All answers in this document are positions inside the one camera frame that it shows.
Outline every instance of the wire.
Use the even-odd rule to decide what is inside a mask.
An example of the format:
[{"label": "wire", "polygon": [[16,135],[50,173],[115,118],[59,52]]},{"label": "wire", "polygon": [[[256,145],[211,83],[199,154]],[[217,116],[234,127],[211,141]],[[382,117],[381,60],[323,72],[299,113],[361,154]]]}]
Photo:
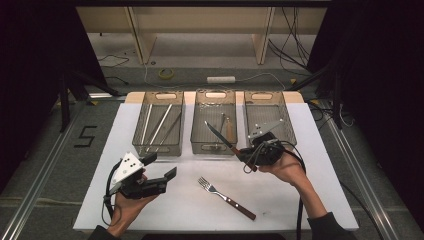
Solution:
[{"label": "wire", "polygon": [[[158,87],[158,88],[163,88],[163,89],[175,89],[175,88],[190,87],[190,86],[192,86],[192,87],[219,86],[219,87],[222,87],[222,88],[225,88],[225,89],[237,90],[237,89],[233,89],[233,88],[230,88],[230,87],[221,85],[221,84],[210,84],[210,83],[205,83],[205,84],[182,84],[182,85],[175,85],[175,86],[163,86],[163,85],[158,85],[158,84],[150,83],[150,82],[147,81],[147,72],[148,72],[147,65],[146,64],[143,64],[143,65],[144,65],[144,68],[145,68],[143,82],[146,83],[147,85],[150,85],[150,86],[153,86],[153,87]],[[252,77],[249,77],[249,78],[245,78],[245,79],[241,79],[241,80],[236,80],[236,82],[248,81],[248,80],[251,80],[253,78],[256,78],[256,77],[259,77],[259,76],[263,76],[263,75],[270,75],[270,76],[272,76],[282,86],[283,91],[286,89],[285,85],[275,75],[273,75],[272,73],[260,73],[260,74],[254,75]]]},{"label": "wire", "polygon": [[332,119],[333,117],[332,116],[330,116],[327,120],[325,120],[325,122],[318,128],[318,131],[320,131],[321,130],[321,128],[322,127],[324,127],[324,125],[328,122],[328,121],[330,121],[331,119]]},{"label": "wire", "polygon": [[[104,217],[105,206],[115,207],[115,209],[118,209],[119,210],[119,218],[118,218],[118,221],[116,221],[115,224],[110,224],[110,223],[107,223],[106,222],[105,217]],[[106,204],[106,203],[102,205],[102,221],[103,221],[104,224],[106,224],[109,227],[115,226],[121,220],[121,218],[122,218],[122,214],[121,213],[122,213],[121,207],[118,206],[118,205],[111,205],[111,204]]]},{"label": "wire", "polygon": [[107,55],[106,57],[97,59],[97,61],[101,62],[101,61],[105,60],[108,57],[115,57],[115,58],[118,58],[118,59],[124,59],[124,61],[123,62],[120,62],[120,63],[118,63],[116,65],[113,65],[113,66],[103,66],[103,67],[114,68],[114,67],[119,66],[119,65],[122,65],[122,64],[124,64],[124,63],[126,63],[126,62],[128,62],[130,60],[129,58],[126,58],[126,57],[118,57],[118,56],[115,56],[115,55]]},{"label": "wire", "polygon": [[[294,154],[291,151],[287,151],[285,150],[284,152],[292,155],[294,158],[296,158],[300,165],[302,166],[303,171],[305,171],[306,174],[306,166],[305,166],[305,162],[303,161],[302,155],[300,155],[299,150],[297,150],[296,146],[294,144],[292,144],[291,142],[288,141],[280,141],[281,143],[286,143],[289,144],[294,150],[296,150],[296,154]],[[301,230],[302,230],[302,213],[303,213],[303,201],[302,198],[299,198],[299,206],[298,206],[298,211],[297,211],[297,223],[296,223],[296,239],[300,240],[301,239]]]},{"label": "wire", "polygon": [[249,174],[249,173],[251,173],[253,171],[252,169],[250,169],[250,171],[246,171],[247,164],[250,163],[250,161],[252,160],[253,156],[255,156],[255,161],[253,162],[253,164],[256,165],[256,162],[257,162],[257,159],[258,159],[258,156],[259,156],[258,153],[262,149],[263,145],[264,145],[263,142],[261,144],[259,144],[259,146],[255,149],[255,151],[253,151],[252,155],[250,155],[249,159],[246,161],[246,164],[244,164],[243,171],[245,173]]},{"label": "wire", "polygon": [[294,7],[293,8],[293,24],[291,26],[290,26],[290,22],[289,22],[289,20],[287,18],[286,12],[284,11],[284,8],[282,7],[281,10],[283,12],[284,18],[286,19],[287,26],[290,29],[290,33],[289,33],[289,36],[286,39],[286,43],[287,43],[288,38],[290,37],[290,35],[292,35],[293,36],[293,39],[296,42],[296,47],[297,47],[297,52],[299,54],[299,57],[300,57],[303,65],[306,66],[306,63],[305,63],[305,60],[304,59],[306,59],[308,61],[308,57],[306,55],[309,56],[309,53],[303,47],[303,44],[301,43],[300,38],[299,38],[299,35],[298,35],[298,32],[297,32],[297,29],[298,29],[298,26],[299,26],[299,21],[298,21],[299,8],[297,8],[297,7]]},{"label": "wire", "polygon": [[359,205],[361,205],[361,207],[364,209],[365,213],[368,215],[371,222],[373,223],[375,229],[377,230],[378,236],[380,237],[380,239],[384,240],[383,234],[381,233],[380,229],[378,228],[377,222],[373,218],[370,210],[365,206],[365,204],[355,195],[355,193],[353,193],[353,191],[346,184],[344,184],[340,180],[339,180],[339,182],[340,182],[340,185],[342,185],[355,198],[355,200],[359,203]]},{"label": "wire", "polygon": [[301,68],[308,71],[308,69],[306,68],[305,65],[299,63],[294,58],[289,56],[287,53],[283,52],[283,49],[279,49],[271,40],[269,40],[269,43],[271,43],[271,45],[269,45],[271,51],[280,58],[280,65],[285,71],[290,72],[290,73],[294,73],[294,74],[297,74],[297,75],[301,75],[301,76],[310,76],[310,74],[297,73],[297,72],[293,72],[293,71],[290,71],[287,68],[285,68],[282,60],[284,60],[286,62],[294,63],[294,64],[296,64],[296,65],[300,66]]},{"label": "wire", "polygon": [[257,78],[259,76],[263,76],[263,75],[270,75],[270,76],[272,76],[283,87],[283,91],[286,90],[286,86],[284,86],[284,84],[274,74],[272,74],[272,73],[260,73],[258,75],[253,76],[253,77],[249,77],[249,78],[245,78],[245,79],[241,79],[241,80],[236,80],[236,82],[248,81],[248,80]]},{"label": "wire", "polygon": [[305,100],[305,102],[312,106],[313,109],[309,108],[312,111],[319,111],[321,113],[321,116],[318,119],[315,119],[315,122],[321,121],[324,118],[325,114],[331,114],[332,113],[332,109],[323,109],[320,106],[318,106],[317,104],[315,104],[314,102],[312,102],[311,100]]},{"label": "wire", "polygon": [[342,116],[342,109],[343,109],[343,104],[340,106],[340,111],[339,111],[340,119],[342,120],[344,125],[346,125],[347,127],[352,127],[353,124],[355,123],[355,119],[353,118],[350,123],[346,123],[346,121],[343,119],[343,116]]},{"label": "wire", "polygon": [[113,77],[105,77],[105,78],[106,78],[106,79],[108,79],[108,78],[115,78],[115,79],[118,79],[119,81],[123,82],[125,85],[129,85],[129,84],[130,84],[129,82],[127,82],[127,81],[123,80],[122,78],[115,77],[115,76],[113,76]]}]

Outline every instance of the floor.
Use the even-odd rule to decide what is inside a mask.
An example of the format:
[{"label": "floor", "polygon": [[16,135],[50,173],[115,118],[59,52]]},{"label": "floor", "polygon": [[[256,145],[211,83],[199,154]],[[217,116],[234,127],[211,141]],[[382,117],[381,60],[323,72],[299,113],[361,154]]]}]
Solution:
[{"label": "floor", "polygon": [[[148,89],[146,84],[143,85],[143,80],[146,80],[146,76],[157,75],[157,69],[162,68],[181,69],[180,76],[176,74],[170,83],[163,83],[164,85],[180,85],[188,82],[196,85],[195,87],[205,84],[206,77],[213,76],[216,72],[226,73],[229,76],[234,75],[236,79],[248,79],[255,77],[257,73],[272,73],[278,78],[281,76],[278,74],[284,67],[290,69],[291,72],[301,72],[301,74],[307,75],[307,72],[302,71],[296,64],[283,62],[283,66],[281,66],[280,58],[274,55],[270,49],[267,51],[265,64],[258,65],[248,35],[161,34],[156,40],[152,56],[146,65],[138,62],[131,35],[103,33],[101,36],[100,34],[89,34],[89,37],[99,63],[103,66],[105,76],[110,77],[107,80],[108,84],[122,92]],[[283,45],[286,38],[286,35],[271,36],[271,40],[279,47]],[[301,36],[301,42],[309,52],[314,42],[314,36]],[[288,42],[285,51],[299,62],[302,61],[293,40]],[[119,76],[125,76],[131,72],[129,69],[134,72],[130,79],[108,75],[122,73]],[[219,69],[219,71],[208,71],[208,69]],[[285,79],[278,79],[286,87],[290,86],[293,81],[301,81],[305,78],[304,75],[291,72],[284,75]],[[314,98],[315,88],[316,84],[311,84],[302,89],[300,92],[304,99]],[[87,86],[87,89],[90,93],[101,92],[92,86]],[[84,123],[77,118],[72,124],[73,128],[69,130],[69,136],[57,132],[61,123],[60,106],[56,105],[52,109],[51,118],[40,133],[39,141],[29,152],[28,160],[16,171],[8,187],[0,196],[0,227],[2,229],[7,230],[8,224],[16,216],[15,213],[22,207],[22,201],[25,201],[28,193],[38,186],[39,195],[35,195],[34,208],[24,216],[26,223],[24,222],[23,229],[19,230],[18,238],[87,238],[87,235],[73,231],[72,224],[85,195],[85,191],[81,191],[81,189],[86,189],[89,184],[92,170],[97,165],[95,160],[101,154],[102,143],[107,139],[108,129],[113,123],[113,118],[110,116],[113,116],[122,101],[122,98],[103,98],[98,102],[92,101],[91,105],[71,101],[73,116],[83,118]],[[329,103],[326,100],[320,100],[318,104],[322,108],[327,108]],[[332,121],[328,120],[327,115],[323,115],[320,119],[321,111],[312,110],[312,112],[317,119],[317,128],[320,129],[339,179],[354,193],[352,195],[348,190],[345,191],[360,225],[360,229],[355,233],[356,237],[358,239],[378,239],[377,229],[380,229],[383,235],[387,236],[386,239],[424,239],[423,233],[385,177],[384,171],[378,167],[360,128],[355,124],[350,126],[352,118],[346,117],[343,130],[338,131]],[[78,138],[80,134],[78,129],[86,126],[87,122],[97,126],[97,129],[87,129],[87,131],[96,131],[96,141],[93,141],[93,146],[89,149],[73,148],[74,145],[81,143],[79,142],[81,139]],[[62,141],[64,145],[59,147],[57,141]],[[350,151],[343,151],[341,146],[349,146]],[[52,149],[58,150],[61,153],[60,156],[52,156]],[[49,162],[50,159],[53,159],[54,163],[50,167],[46,167],[45,162]],[[76,165],[83,166],[90,171],[79,171],[78,173],[69,171],[69,169],[81,169]],[[44,182],[35,182],[40,179],[39,172],[42,169],[48,170],[48,179],[45,179]],[[371,212],[385,217],[383,223],[377,222],[378,228],[374,226],[373,221],[370,220],[354,196],[366,203]],[[284,236],[287,239],[295,239],[294,233],[285,233]],[[140,235],[128,233],[124,239],[140,239]],[[311,239],[310,233],[303,233],[303,239]]]}]

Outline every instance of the knife handle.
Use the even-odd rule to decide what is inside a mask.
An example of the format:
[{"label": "knife handle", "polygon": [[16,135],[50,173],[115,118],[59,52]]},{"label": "knife handle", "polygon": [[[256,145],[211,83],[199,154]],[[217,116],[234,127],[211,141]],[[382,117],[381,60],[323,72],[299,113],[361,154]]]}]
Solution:
[{"label": "knife handle", "polygon": [[239,210],[241,213],[243,213],[246,217],[250,218],[251,220],[255,220],[256,215],[254,213],[252,213],[251,211],[247,210],[246,208],[244,208],[243,206],[241,206],[240,204],[238,204],[236,201],[234,201],[233,199],[227,197],[227,200],[225,200],[228,204],[230,204],[231,206],[233,206],[235,209]]},{"label": "knife handle", "polygon": [[229,117],[227,117],[226,120],[226,135],[227,135],[227,140],[231,143],[234,142],[234,132],[233,132],[233,123],[231,122],[231,119]]},{"label": "knife handle", "polygon": [[[237,149],[237,148],[235,148],[234,146],[233,146],[233,147],[231,147],[231,151],[233,151],[233,153],[234,153],[234,154],[236,154],[236,156],[241,155],[240,150],[238,150],[238,149]],[[254,171],[254,172],[256,172],[256,171],[258,170],[258,167],[256,167],[256,165],[255,165],[255,164],[252,164],[252,163],[246,163],[246,165],[247,165],[250,169],[252,169],[252,171]]]}]

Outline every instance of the fork tines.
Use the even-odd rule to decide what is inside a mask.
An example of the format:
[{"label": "fork tines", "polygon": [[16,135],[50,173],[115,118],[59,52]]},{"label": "fork tines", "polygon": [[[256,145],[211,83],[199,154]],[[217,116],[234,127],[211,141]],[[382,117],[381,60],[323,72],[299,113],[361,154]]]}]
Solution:
[{"label": "fork tines", "polygon": [[206,179],[204,179],[203,177],[200,177],[199,180],[197,180],[200,185],[202,185],[202,187],[204,187],[205,189],[208,189],[210,187],[210,183],[208,181],[206,181]]}]

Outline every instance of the metal rod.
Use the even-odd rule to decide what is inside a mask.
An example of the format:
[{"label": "metal rod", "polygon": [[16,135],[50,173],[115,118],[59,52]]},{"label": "metal rod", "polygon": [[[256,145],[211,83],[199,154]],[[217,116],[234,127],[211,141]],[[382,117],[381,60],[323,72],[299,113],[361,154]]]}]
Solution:
[{"label": "metal rod", "polygon": [[165,122],[165,119],[166,119],[166,117],[168,116],[168,113],[169,113],[169,111],[171,110],[171,107],[172,107],[172,104],[169,104],[169,107],[168,107],[168,109],[166,110],[165,115],[163,115],[163,118],[162,118],[162,120],[160,121],[159,126],[156,128],[155,134],[153,135],[152,139],[150,140],[150,143],[149,143],[149,145],[150,145],[150,146],[151,146],[151,145],[152,145],[152,143],[155,141],[155,138],[156,138],[156,136],[158,135],[158,132],[159,132],[160,128],[162,127],[162,124]]},{"label": "metal rod", "polygon": [[143,145],[143,142],[144,142],[144,138],[146,137],[146,130],[147,130],[147,125],[149,124],[150,113],[152,112],[152,106],[153,106],[153,104],[150,104],[149,111],[147,112],[146,123],[144,124],[143,136],[141,137],[141,144],[142,145]]},{"label": "metal rod", "polygon": [[175,124],[177,124],[178,119],[181,118],[181,112],[178,114],[177,118],[175,118],[174,122],[169,127],[168,131],[165,133],[165,136],[163,137],[162,141],[160,141],[159,146],[162,146],[163,142],[165,142],[168,135],[171,133],[172,129],[174,129]]},{"label": "metal rod", "polygon": [[[158,119],[163,119],[165,117],[166,111],[162,113],[162,115],[160,116],[160,118]],[[156,122],[156,125],[152,128],[153,131],[150,133],[149,137],[146,139],[146,142],[149,143],[150,140],[153,138],[153,135],[155,134],[155,129],[158,129],[160,125],[160,121]]]}]

